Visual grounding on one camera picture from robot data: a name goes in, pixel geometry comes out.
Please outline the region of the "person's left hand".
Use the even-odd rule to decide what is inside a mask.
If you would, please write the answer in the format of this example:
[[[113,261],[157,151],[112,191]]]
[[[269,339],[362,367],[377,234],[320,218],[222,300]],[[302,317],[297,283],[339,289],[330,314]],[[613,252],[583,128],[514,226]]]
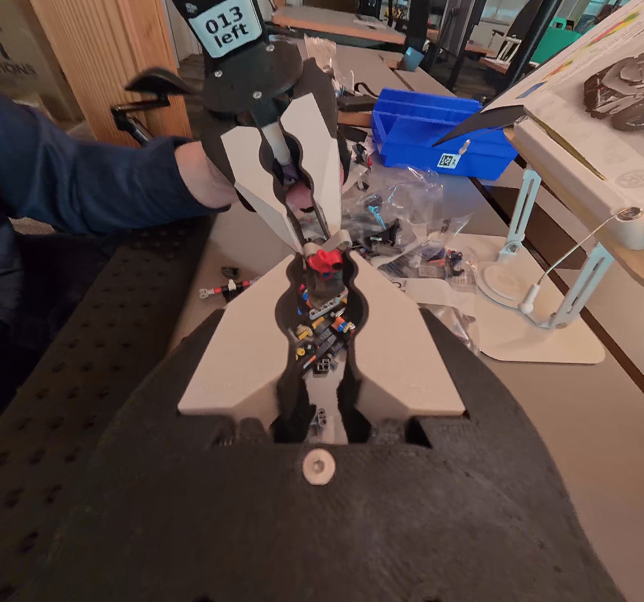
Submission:
[[[202,206],[223,210],[239,201],[233,185],[208,158],[201,142],[181,145],[174,156],[181,179]]]

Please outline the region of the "clear bag with white strip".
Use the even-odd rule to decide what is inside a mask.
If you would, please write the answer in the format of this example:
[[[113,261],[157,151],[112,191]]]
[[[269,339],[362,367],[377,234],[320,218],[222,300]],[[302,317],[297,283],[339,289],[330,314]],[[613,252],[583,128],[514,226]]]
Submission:
[[[470,216],[447,218],[430,230],[424,223],[396,219],[380,233],[356,242],[356,251],[421,308],[428,309],[474,355],[480,353],[477,322],[477,279],[474,285],[456,285],[418,276],[420,254],[430,256],[443,248],[462,250],[456,239]]]

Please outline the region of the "green chair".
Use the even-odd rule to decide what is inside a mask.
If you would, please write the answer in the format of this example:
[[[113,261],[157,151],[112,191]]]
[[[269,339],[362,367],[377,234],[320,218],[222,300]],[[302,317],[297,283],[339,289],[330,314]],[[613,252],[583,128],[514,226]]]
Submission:
[[[541,41],[530,58],[530,63],[544,63],[585,34],[598,22],[596,16],[584,14],[579,22],[564,17],[555,17],[546,29]]]

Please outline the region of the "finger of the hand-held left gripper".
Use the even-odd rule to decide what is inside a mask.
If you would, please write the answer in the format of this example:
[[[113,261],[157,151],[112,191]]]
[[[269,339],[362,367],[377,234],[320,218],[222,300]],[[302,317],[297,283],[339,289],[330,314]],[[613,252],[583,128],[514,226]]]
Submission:
[[[279,120],[300,149],[300,168],[311,185],[312,204],[327,238],[341,229],[341,173],[337,139],[332,137],[313,94],[291,101]]]
[[[262,151],[268,146],[256,127],[236,126],[221,136],[234,187],[265,224],[295,252],[303,252],[303,235],[286,205],[286,194],[271,164],[264,165]]]

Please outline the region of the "blue bin with printed tag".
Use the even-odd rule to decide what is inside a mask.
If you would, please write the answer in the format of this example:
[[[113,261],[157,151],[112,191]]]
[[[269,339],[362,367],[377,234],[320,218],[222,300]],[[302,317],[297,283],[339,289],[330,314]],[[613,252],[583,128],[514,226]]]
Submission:
[[[372,133],[384,166],[497,180],[518,152],[502,128],[468,131],[435,145],[482,104],[437,94],[383,89],[372,111]]]

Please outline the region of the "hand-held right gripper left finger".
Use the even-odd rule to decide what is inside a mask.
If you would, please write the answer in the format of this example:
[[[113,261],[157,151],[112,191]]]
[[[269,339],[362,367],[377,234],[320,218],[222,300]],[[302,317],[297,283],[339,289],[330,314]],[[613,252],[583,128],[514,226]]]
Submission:
[[[223,310],[178,402],[182,415],[256,418],[264,429],[293,420],[302,381],[285,318],[297,314],[301,271],[302,256],[287,255]]]

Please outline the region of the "small clear bag blue pieces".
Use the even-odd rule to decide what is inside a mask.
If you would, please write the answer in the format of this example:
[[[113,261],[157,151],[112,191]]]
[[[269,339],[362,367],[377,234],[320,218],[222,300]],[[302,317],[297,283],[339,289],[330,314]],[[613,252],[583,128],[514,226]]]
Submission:
[[[420,254],[417,268],[421,279],[440,279],[456,285],[474,285],[479,258],[470,247],[462,250],[443,248],[430,256]]]

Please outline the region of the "small crinkled clear bag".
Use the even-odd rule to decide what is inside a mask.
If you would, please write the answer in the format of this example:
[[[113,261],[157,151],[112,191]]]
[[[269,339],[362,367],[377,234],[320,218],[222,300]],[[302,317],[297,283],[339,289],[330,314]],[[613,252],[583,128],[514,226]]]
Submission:
[[[332,78],[336,78],[335,66],[337,61],[337,46],[332,40],[318,36],[304,35],[307,55],[316,61],[316,65]]]

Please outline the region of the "lego instruction booklet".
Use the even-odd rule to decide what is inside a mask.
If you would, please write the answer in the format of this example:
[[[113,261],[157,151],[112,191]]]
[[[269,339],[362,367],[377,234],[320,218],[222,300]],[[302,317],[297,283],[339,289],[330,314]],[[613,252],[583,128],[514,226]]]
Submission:
[[[643,0],[631,0],[488,106],[521,106],[621,192],[643,195]]]

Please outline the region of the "black perforated foam pad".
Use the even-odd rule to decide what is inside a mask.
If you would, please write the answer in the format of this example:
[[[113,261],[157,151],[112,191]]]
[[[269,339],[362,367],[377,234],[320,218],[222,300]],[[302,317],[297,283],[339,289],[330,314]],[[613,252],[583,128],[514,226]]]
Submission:
[[[212,225],[133,232],[2,414],[2,601],[27,598],[101,434],[165,356]]]

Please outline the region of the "long wooden workbench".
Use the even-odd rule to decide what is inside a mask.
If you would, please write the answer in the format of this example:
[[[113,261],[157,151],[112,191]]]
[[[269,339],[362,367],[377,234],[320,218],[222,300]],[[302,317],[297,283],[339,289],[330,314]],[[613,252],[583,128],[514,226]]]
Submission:
[[[315,7],[285,5],[273,12],[271,22],[281,27],[403,45],[404,33],[370,16]]]

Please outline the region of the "black slanted pole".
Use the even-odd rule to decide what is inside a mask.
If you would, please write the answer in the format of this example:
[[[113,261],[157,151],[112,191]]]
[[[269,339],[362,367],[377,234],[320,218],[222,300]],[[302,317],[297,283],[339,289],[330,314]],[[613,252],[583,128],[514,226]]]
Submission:
[[[543,0],[541,2],[535,18],[519,45],[517,54],[511,60],[498,93],[508,90],[522,77],[561,2],[562,0]]]

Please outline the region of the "grey and red lego assembly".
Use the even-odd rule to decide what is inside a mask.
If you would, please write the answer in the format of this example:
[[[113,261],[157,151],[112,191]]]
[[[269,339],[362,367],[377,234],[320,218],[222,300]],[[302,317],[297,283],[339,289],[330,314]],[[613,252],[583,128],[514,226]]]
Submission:
[[[343,255],[351,247],[350,233],[344,228],[325,241],[304,243],[305,284],[312,304],[327,302],[344,292]]]

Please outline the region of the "white book stand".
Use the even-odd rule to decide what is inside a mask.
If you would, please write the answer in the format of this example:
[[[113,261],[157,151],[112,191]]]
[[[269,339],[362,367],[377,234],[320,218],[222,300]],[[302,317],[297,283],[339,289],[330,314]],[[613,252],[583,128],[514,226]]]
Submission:
[[[599,137],[574,145],[523,105],[487,107],[472,115],[433,147],[471,134],[503,129],[526,162],[522,185],[503,246],[476,269],[482,294],[481,351],[506,362],[598,364],[605,358],[588,325],[576,324],[581,311],[615,260],[643,251],[643,181],[628,185],[643,156],[629,145],[618,147],[616,163],[595,162]],[[575,283],[562,295],[549,276],[562,260],[581,248],[575,244],[549,268],[527,266],[524,238],[539,187],[547,185],[589,229],[582,239],[596,243]]]

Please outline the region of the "person's left forearm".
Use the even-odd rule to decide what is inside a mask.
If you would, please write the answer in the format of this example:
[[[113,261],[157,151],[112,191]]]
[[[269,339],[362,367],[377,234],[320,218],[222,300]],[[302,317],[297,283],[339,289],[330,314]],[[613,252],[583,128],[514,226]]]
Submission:
[[[1,219],[30,218],[71,234],[148,228],[214,211],[181,179],[174,151],[75,139],[39,111],[1,96]]]

